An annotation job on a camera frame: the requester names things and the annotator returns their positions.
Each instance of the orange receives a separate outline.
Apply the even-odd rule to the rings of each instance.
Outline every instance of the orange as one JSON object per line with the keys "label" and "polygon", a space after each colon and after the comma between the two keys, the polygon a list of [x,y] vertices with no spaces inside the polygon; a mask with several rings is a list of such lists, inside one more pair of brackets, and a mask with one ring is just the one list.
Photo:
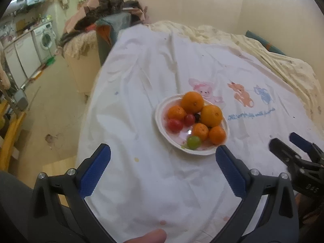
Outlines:
{"label": "orange", "polygon": [[202,123],[196,123],[192,127],[191,135],[199,137],[203,142],[208,138],[208,128]]}
{"label": "orange", "polygon": [[167,111],[167,117],[169,119],[178,119],[182,120],[186,116],[186,112],[182,107],[179,105],[172,106],[168,111]]}
{"label": "orange", "polygon": [[221,145],[226,139],[226,132],[221,126],[216,126],[209,131],[208,137],[213,144]]}
{"label": "orange", "polygon": [[207,105],[201,110],[200,121],[209,128],[218,126],[222,119],[222,110],[215,105]]}
{"label": "orange", "polygon": [[189,91],[182,97],[180,106],[183,107],[187,113],[195,114],[203,108],[204,99],[198,92]]}

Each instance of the plate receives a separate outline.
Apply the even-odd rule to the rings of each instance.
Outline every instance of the plate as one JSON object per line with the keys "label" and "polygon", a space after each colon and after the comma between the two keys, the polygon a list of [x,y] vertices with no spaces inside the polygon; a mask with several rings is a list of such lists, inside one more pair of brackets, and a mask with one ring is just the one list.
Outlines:
{"label": "plate", "polygon": [[[212,144],[208,139],[203,142],[203,144],[197,148],[196,150],[190,150],[185,147],[187,142],[188,135],[191,134],[192,126],[186,127],[184,126],[183,129],[179,133],[172,133],[168,130],[166,124],[167,124],[167,111],[169,108],[171,108],[174,105],[180,105],[181,99],[184,96],[184,94],[177,94],[172,97],[168,97],[164,99],[156,108],[155,110],[155,121],[157,123],[158,129],[161,132],[161,134],[166,138],[166,140],[171,143],[174,147],[177,147],[180,150],[183,150],[186,153],[192,154],[192,155],[211,155],[215,154],[216,149],[218,145]],[[205,105],[210,105],[209,101],[205,100]],[[224,143],[226,143],[228,137],[229,137],[229,127],[227,124],[227,121],[225,117],[223,116],[223,120],[220,124],[220,126],[225,130],[226,132],[226,139]]]}

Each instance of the cabinet door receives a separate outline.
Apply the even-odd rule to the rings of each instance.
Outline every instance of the cabinet door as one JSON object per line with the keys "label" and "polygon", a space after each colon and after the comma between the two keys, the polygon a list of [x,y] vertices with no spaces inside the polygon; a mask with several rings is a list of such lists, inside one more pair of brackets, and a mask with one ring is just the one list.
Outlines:
{"label": "cabinet door", "polygon": [[40,61],[37,55],[31,33],[24,35],[15,42],[17,55],[28,78],[39,68]]}
{"label": "cabinet door", "polygon": [[27,77],[25,76],[25,73],[20,65],[14,44],[8,46],[4,50],[4,54],[12,77],[15,80],[18,88],[20,88],[27,80]]}

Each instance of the finger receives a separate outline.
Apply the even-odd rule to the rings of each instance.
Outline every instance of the finger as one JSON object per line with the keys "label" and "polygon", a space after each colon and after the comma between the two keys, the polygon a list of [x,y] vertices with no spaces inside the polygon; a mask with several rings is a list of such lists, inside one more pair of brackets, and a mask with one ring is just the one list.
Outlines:
{"label": "finger", "polygon": [[145,234],[142,237],[129,239],[124,243],[164,243],[166,240],[166,232],[163,229],[156,229]]}

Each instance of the red cherry tomato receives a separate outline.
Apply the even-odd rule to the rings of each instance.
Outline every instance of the red cherry tomato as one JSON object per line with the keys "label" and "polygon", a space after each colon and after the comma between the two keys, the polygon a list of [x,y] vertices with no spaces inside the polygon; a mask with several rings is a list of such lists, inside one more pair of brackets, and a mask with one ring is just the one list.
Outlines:
{"label": "red cherry tomato", "polygon": [[183,128],[183,122],[178,119],[169,119],[167,122],[167,127],[173,133],[178,133]]}
{"label": "red cherry tomato", "polygon": [[193,114],[187,114],[186,117],[184,117],[183,122],[184,122],[184,125],[191,126],[195,123],[195,120],[196,120],[196,118]]}

